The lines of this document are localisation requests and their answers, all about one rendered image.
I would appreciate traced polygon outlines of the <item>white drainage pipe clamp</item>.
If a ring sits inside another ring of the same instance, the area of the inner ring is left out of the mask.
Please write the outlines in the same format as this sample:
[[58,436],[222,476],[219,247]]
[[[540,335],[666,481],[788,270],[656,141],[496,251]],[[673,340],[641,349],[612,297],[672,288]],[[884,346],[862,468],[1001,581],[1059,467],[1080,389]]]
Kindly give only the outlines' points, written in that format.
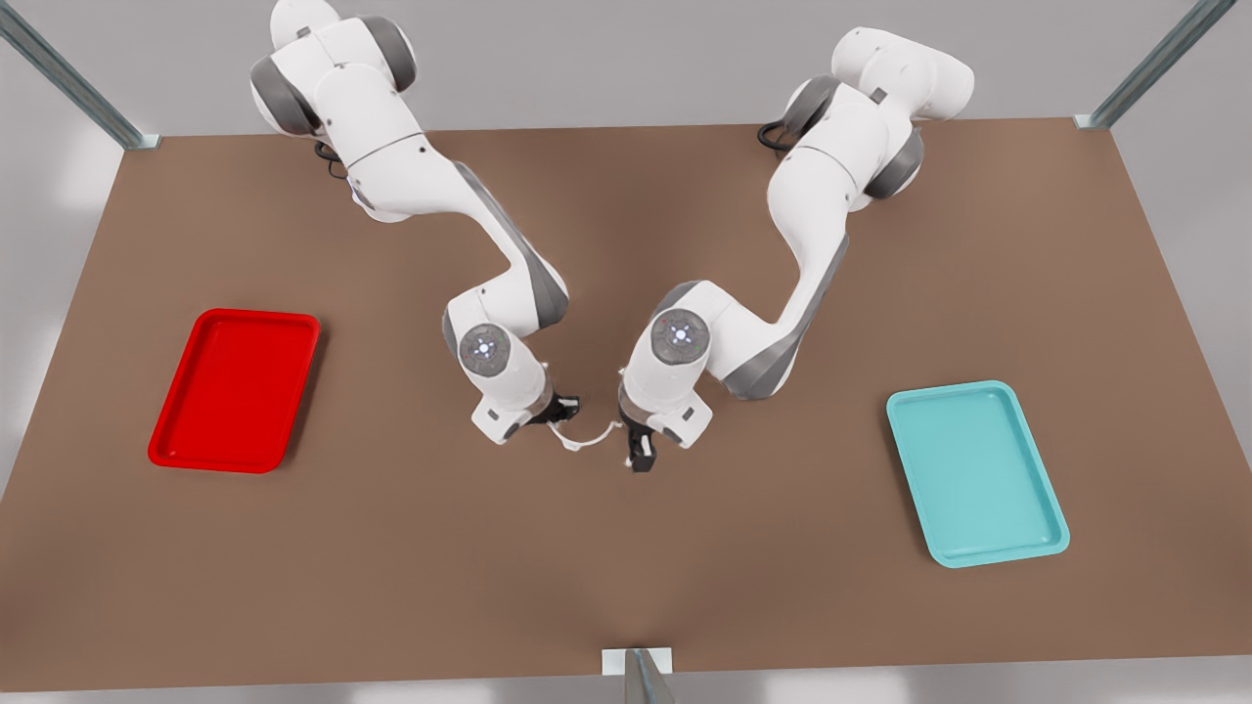
[[558,438],[558,443],[563,446],[563,448],[568,452],[578,452],[582,448],[593,447],[603,442],[603,440],[608,438],[608,436],[611,436],[613,431],[616,431],[616,428],[621,428],[622,426],[623,423],[621,423],[620,420],[612,420],[608,423],[608,427],[603,428],[603,432],[601,432],[598,436],[586,440],[576,440],[563,435],[562,432],[563,423],[557,423],[557,422],[547,423],[550,431],[556,436],[556,438]]

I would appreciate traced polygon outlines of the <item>teal rectangular tray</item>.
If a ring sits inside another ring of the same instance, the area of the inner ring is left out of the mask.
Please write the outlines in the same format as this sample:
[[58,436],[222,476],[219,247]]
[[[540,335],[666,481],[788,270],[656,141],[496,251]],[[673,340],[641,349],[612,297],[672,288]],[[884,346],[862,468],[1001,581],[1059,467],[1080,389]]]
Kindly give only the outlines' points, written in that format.
[[885,405],[931,557],[947,569],[1064,552],[1060,512],[1012,387],[1002,380],[900,391]]

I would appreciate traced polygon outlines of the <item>red rectangular tray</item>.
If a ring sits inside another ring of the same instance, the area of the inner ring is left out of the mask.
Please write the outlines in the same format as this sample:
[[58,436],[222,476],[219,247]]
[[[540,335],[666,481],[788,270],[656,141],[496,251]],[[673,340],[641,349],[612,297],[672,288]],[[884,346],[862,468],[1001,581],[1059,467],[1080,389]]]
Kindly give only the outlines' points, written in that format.
[[151,463],[247,475],[277,468],[321,332],[310,314],[202,312],[148,445]]

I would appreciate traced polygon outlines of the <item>silver frame post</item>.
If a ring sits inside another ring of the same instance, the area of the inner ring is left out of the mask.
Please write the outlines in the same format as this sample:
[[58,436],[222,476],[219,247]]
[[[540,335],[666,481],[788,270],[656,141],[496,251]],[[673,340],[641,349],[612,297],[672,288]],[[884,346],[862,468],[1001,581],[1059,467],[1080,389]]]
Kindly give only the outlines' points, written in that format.
[[1111,130],[1239,0],[1194,0],[1181,18],[1090,114],[1073,116],[1083,132]]
[[162,140],[159,134],[145,134],[136,129],[8,0],[0,0],[0,38],[31,63],[53,86],[66,95],[113,142],[116,142],[118,147],[126,152],[151,152],[159,147]]
[[674,673],[671,646],[603,649],[601,674],[623,676],[623,704],[677,704],[665,676]]

